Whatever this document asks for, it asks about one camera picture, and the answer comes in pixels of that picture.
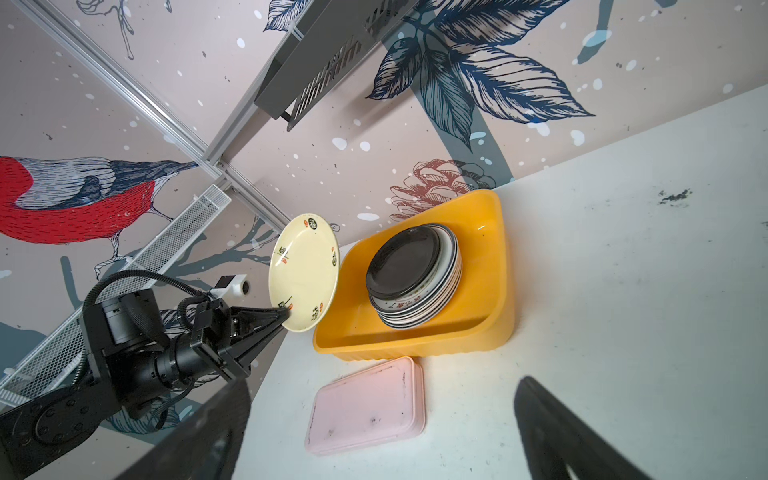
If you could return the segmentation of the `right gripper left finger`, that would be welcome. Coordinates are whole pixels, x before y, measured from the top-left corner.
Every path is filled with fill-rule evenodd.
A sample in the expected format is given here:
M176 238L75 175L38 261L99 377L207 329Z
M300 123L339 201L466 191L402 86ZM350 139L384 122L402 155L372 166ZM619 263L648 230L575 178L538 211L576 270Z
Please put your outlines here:
M189 420L122 472L121 479L230 479L251 397L244 380L227 384Z

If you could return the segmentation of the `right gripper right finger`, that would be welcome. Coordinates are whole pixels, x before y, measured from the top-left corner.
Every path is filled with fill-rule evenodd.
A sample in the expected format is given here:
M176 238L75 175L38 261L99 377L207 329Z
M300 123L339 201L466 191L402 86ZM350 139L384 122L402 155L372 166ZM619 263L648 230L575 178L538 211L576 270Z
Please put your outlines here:
M514 412L533 479L649 479L531 376L518 384Z

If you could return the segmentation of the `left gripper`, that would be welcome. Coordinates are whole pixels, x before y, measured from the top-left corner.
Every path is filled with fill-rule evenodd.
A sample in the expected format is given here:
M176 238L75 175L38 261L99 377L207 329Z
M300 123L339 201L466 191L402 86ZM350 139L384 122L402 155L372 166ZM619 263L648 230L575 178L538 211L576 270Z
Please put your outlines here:
M231 307L221 299L179 303L179 371L197 380L218 374L227 382L247 378L251 364L284 331L290 309ZM245 336L233 345L236 336Z

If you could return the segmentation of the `pale yellow plate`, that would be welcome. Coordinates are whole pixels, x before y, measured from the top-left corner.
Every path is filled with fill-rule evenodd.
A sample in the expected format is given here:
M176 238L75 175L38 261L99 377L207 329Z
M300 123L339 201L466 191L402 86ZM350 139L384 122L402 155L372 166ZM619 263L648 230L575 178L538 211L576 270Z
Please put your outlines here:
M315 213L292 219L280 233L269 267L269 296L289 311L283 327L301 333L326 315L339 281L341 256L330 224Z

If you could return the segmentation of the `teal patterned plate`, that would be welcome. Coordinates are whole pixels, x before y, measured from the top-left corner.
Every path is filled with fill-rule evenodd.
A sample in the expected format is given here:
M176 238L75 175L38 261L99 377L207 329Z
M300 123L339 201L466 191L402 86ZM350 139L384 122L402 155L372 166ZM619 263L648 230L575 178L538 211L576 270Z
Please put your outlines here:
M430 296L450 279L457 263L462 264L456 235L444 225L425 224L425 226L432 227L441 240L441 251L435 267L419 286L410 293L394 300L380 300L368 293L370 302L376 311L395 313L415 310L424 305Z

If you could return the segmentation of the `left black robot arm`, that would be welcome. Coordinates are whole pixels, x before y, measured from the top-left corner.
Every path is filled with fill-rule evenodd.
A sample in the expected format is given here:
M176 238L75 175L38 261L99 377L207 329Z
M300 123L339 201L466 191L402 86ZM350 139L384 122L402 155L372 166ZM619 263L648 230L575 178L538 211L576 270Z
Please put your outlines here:
M158 280L186 293L176 308L182 333L170 336L155 295L143 289L101 300L128 278ZM84 443L120 411L160 430L201 379L245 379L257 355L283 329L286 306L231 306L166 275L122 270L99 281L81 311L81 360L69 386L1 416L1 476L25 479Z

